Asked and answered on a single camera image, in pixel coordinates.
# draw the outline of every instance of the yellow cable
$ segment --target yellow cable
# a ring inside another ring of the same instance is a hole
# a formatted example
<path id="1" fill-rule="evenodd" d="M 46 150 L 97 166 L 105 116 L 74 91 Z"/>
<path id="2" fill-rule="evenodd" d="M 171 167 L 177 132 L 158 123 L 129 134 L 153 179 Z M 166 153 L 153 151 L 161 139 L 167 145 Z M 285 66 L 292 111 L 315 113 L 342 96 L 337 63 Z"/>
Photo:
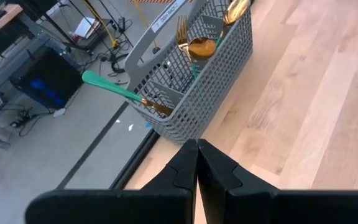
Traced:
<path id="1" fill-rule="evenodd" d="M 149 23 L 147 22 L 146 17 L 144 16 L 142 10 L 140 9 L 139 3 L 137 2 L 137 0 L 134 0 L 134 3 L 135 3 L 136 10 L 139 13 L 140 19 L 142 20 L 146 28 L 149 28 Z M 153 43 L 154 43 L 154 47 L 157 48 L 158 46 L 156 41 L 153 41 Z"/>
<path id="2" fill-rule="evenodd" d="M 100 21 L 100 23 L 102 23 L 102 25 L 104 26 L 104 28 L 106 29 L 106 32 L 109 34 L 110 37 L 110 41 L 111 41 L 111 46 L 113 48 L 117 47 L 118 41 L 111 35 L 109 29 L 107 28 L 107 25 L 104 23 L 104 21 L 102 20 L 102 18 L 100 18 L 100 16 L 98 15 L 97 12 L 95 12 L 92 7 L 84 0 L 82 0 L 85 3 L 85 6 L 92 12 L 92 14 Z"/>

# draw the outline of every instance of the gray floor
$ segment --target gray floor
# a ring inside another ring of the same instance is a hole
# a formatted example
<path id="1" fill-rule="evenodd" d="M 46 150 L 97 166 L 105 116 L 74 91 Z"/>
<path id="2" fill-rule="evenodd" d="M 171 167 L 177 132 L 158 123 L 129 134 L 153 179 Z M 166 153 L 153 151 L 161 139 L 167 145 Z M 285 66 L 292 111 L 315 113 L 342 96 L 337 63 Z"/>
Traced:
<path id="1" fill-rule="evenodd" d="M 103 17 L 108 18 L 107 12 L 97 0 L 91 2 L 94 2 L 95 8 Z M 87 16 L 91 15 L 84 5 L 80 2 L 78 5 Z M 119 14 L 107 1 L 106 5 L 113 16 L 118 18 Z M 133 3 L 122 0 L 115 1 L 114 5 L 126 19 L 133 21 L 126 34 L 135 44 L 146 28 L 141 23 Z M 141 4 L 150 23 L 166 6 Z M 185 6 L 180 14 L 186 14 L 186 9 L 188 6 Z M 71 13 L 66 16 L 67 23 L 60 12 L 56 12 L 52 17 L 68 32 L 68 26 L 75 27 L 81 17 L 69 7 L 63 8 L 62 11 L 64 14 Z M 42 25 L 53 32 L 50 25 Z M 172 38 L 175 25 L 176 20 L 172 20 L 157 37 L 160 47 Z M 152 56 L 151 48 L 150 43 L 149 49 L 142 56 L 144 60 Z M 106 48 L 101 44 L 95 50 L 96 53 L 104 51 Z M 79 51 L 75 52 L 75 56 L 78 60 L 87 59 L 87 55 Z M 98 72 L 99 62 L 95 62 L 89 69 Z M 105 76 L 109 72 L 109 64 L 102 63 L 101 74 Z M 130 80 L 125 73 L 110 79 L 115 82 Z M 65 115 L 40 119 L 23 138 L 13 132 L 9 140 L 12 143 L 11 148 L 7 151 L 0 149 L 0 223 L 23 223 L 27 204 L 38 194 L 57 187 L 123 102 L 120 96 L 83 85 Z M 25 96 L 19 99 L 18 103 L 32 105 L 38 112 L 45 111 L 45 108 Z M 12 121 L 12 116 L 14 114 L 7 113 L 0 123 L 6 126 Z M 67 183 L 66 188 L 108 188 L 149 131 L 150 127 L 146 126 L 143 118 L 133 108 L 128 107 Z"/>

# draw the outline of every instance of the cutlery basket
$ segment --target cutlery basket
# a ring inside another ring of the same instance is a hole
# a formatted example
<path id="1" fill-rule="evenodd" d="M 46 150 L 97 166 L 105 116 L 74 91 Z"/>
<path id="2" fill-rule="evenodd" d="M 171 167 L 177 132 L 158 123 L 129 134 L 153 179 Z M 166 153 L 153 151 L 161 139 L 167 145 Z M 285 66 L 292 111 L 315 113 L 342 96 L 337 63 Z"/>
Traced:
<path id="1" fill-rule="evenodd" d="M 198 71 L 194 79 L 186 55 L 179 50 L 176 36 L 150 60 L 138 64 L 140 57 L 155 39 L 161 28 L 186 0 L 176 0 L 158 16 L 136 43 L 125 61 L 131 80 L 128 90 L 161 105 L 174 108 L 165 116 L 152 108 L 129 101 L 154 130 L 178 144 L 201 137 L 207 125 L 238 77 L 252 53 L 252 28 L 248 8 L 233 26 L 207 61 L 193 61 Z M 219 38 L 223 14 L 229 0 L 197 0 L 192 2 L 188 18 L 188 40 L 195 37 Z"/>

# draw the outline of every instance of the fork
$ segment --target fork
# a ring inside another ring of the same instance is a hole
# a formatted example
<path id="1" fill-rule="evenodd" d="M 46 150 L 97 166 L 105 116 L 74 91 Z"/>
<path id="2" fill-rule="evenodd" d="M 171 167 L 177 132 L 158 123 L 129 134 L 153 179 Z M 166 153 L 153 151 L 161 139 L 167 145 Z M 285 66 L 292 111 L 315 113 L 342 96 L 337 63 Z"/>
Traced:
<path id="1" fill-rule="evenodd" d="M 187 41 L 187 18 L 186 18 L 186 16 L 179 16 L 179 18 L 178 18 L 177 44 L 178 44 L 178 48 L 186 54 L 186 56 L 189 60 L 189 64 L 191 66 L 191 71 L 193 72 L 194 79 L 196 79 L 197 71 L 196 71 L 196 67 L 193 64 L 193 61 L 191 59 L 191 56 L 189 53 L 189 43 Z"/>

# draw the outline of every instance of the label on basket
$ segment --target label on basket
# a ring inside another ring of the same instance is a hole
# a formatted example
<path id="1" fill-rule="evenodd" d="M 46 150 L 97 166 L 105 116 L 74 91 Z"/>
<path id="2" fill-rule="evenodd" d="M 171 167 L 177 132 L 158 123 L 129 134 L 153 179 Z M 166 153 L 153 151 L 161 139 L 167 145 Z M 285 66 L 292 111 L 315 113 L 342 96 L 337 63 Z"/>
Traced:
<path id="1" fill-rule="evenodd" d="M 164 14 L 162 14 L 162 16 L 159 17 L 159 19 L 157 19 L 157 21 L 155 21 L 152 24 L 152 30 L 154 32 L 157 32 L 161 27 L 164 26 L 164 24 L 166 22 L 169 21 L 169 19 L 175 15 L 175 13 L 177 12 L 177 10 L 186 2 L 187 0 L 176 0 L 169 8 L 166 12 L 164 12 Z"/>

